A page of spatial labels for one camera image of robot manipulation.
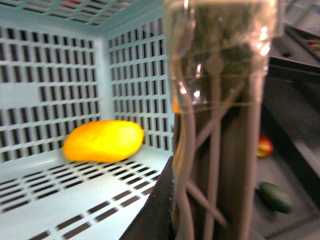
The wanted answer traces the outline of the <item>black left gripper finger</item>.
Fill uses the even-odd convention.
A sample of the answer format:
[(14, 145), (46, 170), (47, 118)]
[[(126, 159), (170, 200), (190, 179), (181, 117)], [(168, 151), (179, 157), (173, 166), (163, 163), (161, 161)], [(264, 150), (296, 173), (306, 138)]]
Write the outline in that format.
[(170, 156), (145, 205), (120, 237), (121, 240), (172, 240), (174, 196), (173, 157)]

